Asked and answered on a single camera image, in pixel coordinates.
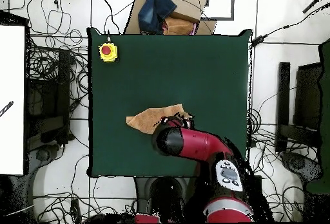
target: towel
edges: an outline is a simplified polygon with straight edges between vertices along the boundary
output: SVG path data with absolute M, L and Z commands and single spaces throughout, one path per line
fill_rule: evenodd
M 164 35 L 189 35 L 193 31 L 193 23 L 183 19 L 165 18 Z
M 149 108 L 135 115 L 134 117 L 126 117 L 126 123 L 135 129 L 147 134 L 152 134 L 159 124 L 162 117 L 170 117 L 180 113 L 184 118 L 189 118 L 190 115 L 184 112 L 182 104 L 177 104 L 169 107 Z

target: wire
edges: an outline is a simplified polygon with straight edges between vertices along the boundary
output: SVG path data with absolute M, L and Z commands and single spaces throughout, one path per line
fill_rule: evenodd
M 121 31 L 119 30 L 118 25 L 116 25 L 116 23 L 113 21 L 113 14 L 112 14 L 112 8 L 111 8 L 111 5 L 109 4 L 109 2 L 107 2 L 107 0 L 103 0 L 103 1 L 105 1 L 105 3 L 109 6 L 109 8 L 110 8 L 110 12 L 111 12 L 111 20 L 112 20 L 112 23 L 117 27 L 117 29 L 118 29 L 118 34 L 120 35 L 120 34 L 121 34 Z
M 71 129 L 69 128 L 69 131 L 71 132 L 71 134 L 73 135 L 73 137 L 75 137 L 75 139 L 81 143 L 82 145 L 84 145 L 85 147 L 89 148 L 87 145 L 85 145 L 84 143 L 82 143 L 81 141 L 79 141 L 79 139 L 72 133 Z
M 293 186 L 289 186 L 289 187 L 285 188 L 284 191 L 283 191 L 283 194 L 282 194 L 282 202 L 283 202 L 283 203 L 285 203 L 285 201 L 284 201 L 284 194 L 286 193 L 286 191 L 288 191 L 289 189 L 292 189 L 292 188 L 299 189 L 300 191 L 302 191 L 302 192 L 305 194 L 305 191 L 304 191 L 303 189 L 301 189 L 300 187 L 298 187 L 298 186 L 294 186 L 294 185 L 293 185 Z M 284 212 L 285 212 L 287 218 L 289 219 L 289 221 L 293 221 L 293 222 L 295 222 L 295 221 L 292 220 L 292 219 L 289 217 L 289 215 L 287 214 L 287 210 L 286 210 L 286 206 L 285 206 L 285 205 L 283 206 L 283 208 L 284 208 Z
M 83 119 L 83 118 L 70 118 L 70 120 L 84 120 L 84 121 L 88 121 L 88 119 Z
M 314 13 L 317 13 L 318 11 L 323 10 L 323 9 L 325 9 L 325 8 L 328 8 L 328 7 L 330 7 L 330 3 L 326 3 L 326 4 L 322 5 L 321 7 L 315 9 L 314 11 L 310 12 L 310 13 L 309 13 L 308 15 L 306 15 L 301 21 L 299 21 L 299 22 L 297 22 L 297 23 L 289 24 L 289 25 L 285 25 L 285 26 L 283 26 L 283 27 L 281 27 L 281 28 L 278 28 L 278 29 L 276 29 L 276 30 L 274 30 L 274 31 L 272 31 L 272 32 L 270 32 L 270 33 L 267 33 L 267 34 L 265 34 L 265 35 L 260 35 L 259 37 L 256 37 L 255 39 L 252 40 L 251 46 L 252 46 L 252 47 L 255 47 L 256 45 L 258 45 L 258 44 L 264 42 L 264 39 L 265 39 L 266 37 L 270 36 L 271 34 L 277 32 L 277 31 L 279 31 L 279 30 L 282 30 L 282 29 L 288 29 L 288 28 L 290 28 L 290 27 L 292 27 L 292 26 L 296 26 L 296 25 L 298 25 L 298 24 L 304 22 L 304 21 L 305 21 L 310 15 L 313 15 Z
M 276 30 L 274 30 L 274 31 L 272 31 L 272 32 L 270 32 L 270 33 L 268 33 L 267 35 L 264 36 L 264 38 L 267 37 L 267 36 L 269 36 L 269 35 L 271 35 L 272 33 L 275 33 L 275 32 L 277 32 L 277 31 L 279 31 L 279 30 L 282 30 L 282 29 L 288 29 L 288 28 L 290 28 L 290 27 L 292 27 L 292 26 L 296 26 L 296 25 L 298 25 L 298 24 L 304 22 L 304 21 L 305 21 L 310 15 L 313 15 L 314 13 L 318 12 L 319 10 L 323 10 L 323 9 L 325 9 L 325 8 L 328 8 L 328 7 L 330 7 L 330 3 L 326 3 L 325 5 L 322 5 L 321 7 L 319 7 L 319 8 L 317 8 L 317 9 L 315 9 L 314 11 L 310 12 L 307 16 L 305 16 L 305 17 L 304 17 L 301 21 L 299 21 L 298 23 L 294 23 L 294 24 L 290 24 L 290 25 L 285 25 L 285 26 L 283 26 L 283 27 L 281 27 L 281 28 L 279 28 L 279 29 L 276 29 Z
M 19 7 L 19 8 L 9 8 L 8 7 L 8 9 L 0 9 L 1 11 L 6 11 L 6 10 L 8 10 L 8 12 L 9 11 L 11 11 L 11 10 L 20 10 L 20 9 L 22 9 L 22 8 L 24 8 L 25 7 L 25 0 L 23 0 L 23 6 L 22 7 Z
M 85 157 L 87 157 L 88 155 L 84 155 L 84 156 L 82 156 L 76 163 L 75 163 L 75 170 L 74 170 L 74 173 L 73 173 L 73 178 L 72 178 L 72 182 L 71 182 L 71 186 L 70 186 L 70 188 L 71 188 L 71 192 L 72 192 L 72 194 L 73 194 L 73 181 L 75 180 L 75 172 L 77 171 L 77 165 L 78 165 L 78 163 L 83 159 L 83 158 L 85 158 Z
M 262 108 L 262 106 L 265 104 L 265 102 L 267 102 L 269 99 L 277 96 L 279 93 L 283 92 L 283 91 L 279 91 L 278 93 L 275 93 L 274 95 L 272 95 L 271 97 L 267 98 L 265 101 L 263 101 L 263 103 L 261 104 L 259 110 L 258 110 L 258 113 L 260 114 L 260 110 Z
M 117 12 L 116 14 L 111 14 L 108 17 L 106 17 L 106 22 L 108 21 L 109 17 L 113 17 L 115 15 L 118 15 L 120 12 L 122 12 L 123 10 L 125 10 L 127 7 L 129 7 L 130 5 L 132 5 L 134 3 L 134 1 L 132 1 L 131 3 L 129 3 L 128 5 L 126 5 L 122 10 L 120 10 L 119 12 Z M 103 28 L 103 34 L 106 34 L 106 22 L 104 23 L 104 28 Z
M 28 7 L 29 7 L 29 5 L 30 5 L 30 3 L 32 2 L 33 0 L 30 0 L 29 2 L 28 2 L 28 5 L 26 6 L 26 12 L 27 12 L 27 14 L 28 14 L 28 19 L 29 19 L 29 21 L 30 21 L 30 24 L 31 24 L 31 29 L 32 29 L 32 31 L 34 31 L 35 33 L 42 33 L 42 34 L 47 34 L 47 35 L 55 35 L 58 31 L 59 31 L 59 29 L 60 29 L 60 27 L 62 26 L 62 21 L 63 21 L 63 9 L 62 9 L 62 2 L 61 2 L 61 0 L 59 0 L 59 5 L 60 5 L 60 7 L 61 7 L 61 22 L 60 22 L 60 24 L 59 24 L 59 27 L 58 27 L 58 29 L 56 29 L 56 31 L 54 32 L 54 33 L 44 33 L 44 32 L 38 32 L 38 31 L 35 31 L 34 29 L 33 29 L 33 27 L 32 27 L 32 22 L 31 22 L 31 17 L 30 17 L 30 14 L 29 14 L 29 12 L 28 12 Z

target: cardboard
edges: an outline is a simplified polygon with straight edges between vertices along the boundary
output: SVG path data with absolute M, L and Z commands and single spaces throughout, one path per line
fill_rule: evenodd
M 206 0 L 172 0 L 176 5 L 175 11 L 171 14 L 171 17 L 175 19 L 183 19 L 185 21 L 190 21 L 192 23 L 199 23 L 201 18 L 202 11 L 206 4 Z M 145 4 L 146 0 L 134 0 L 133 7 L 131 9 L 131 15 L 126 25 L 124 34 L 140 34 L 140 26 L 138 14 Z M 206 21 L 209 26 L 209 29 L 212 30 L 212 33 L 215 28 L 216 21 Z M 200 29 L 197 30 L 196 34 L 198 35 L 210 35 L 210 31 L 204 21 L 200 23 Z
M 145 4 L 146 0 L 134 0 L 133 7 L 131 9 L 131 15 L 128 19 L 128 24 L 126 25 L 124 34 L 140 34 L 139 18 L 138 14 Z
M 216 24 L 217 21 L 200 21 L 195 35 L 211 35 Z

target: white panel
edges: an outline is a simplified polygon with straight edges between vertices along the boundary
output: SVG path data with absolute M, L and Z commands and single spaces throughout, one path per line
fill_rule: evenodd
M 24 27 L 0 26 L 0 173 L 23 173 Z

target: green felt surface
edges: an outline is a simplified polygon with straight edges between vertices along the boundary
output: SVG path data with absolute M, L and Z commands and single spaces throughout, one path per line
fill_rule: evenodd
M 93 95 L 92 176 L 193 176 L 196 162 L 157 154 L 151 135 L 127 116 L 182 104 L 195 127 L 229 138 L 246 153 L 248 41 L 239 36 L 113 35 L 119 62 L 105 63 L 106 36 L 88 29 Z
M 319 152 L 323 177 L 320 180 L 308 183 L 306 189 L 313 194 L 330 194 L 330 41 L 321 44 L 318 51 L 323 66 L 323 74 L 320 79 L 320 134 L 322 145 Z

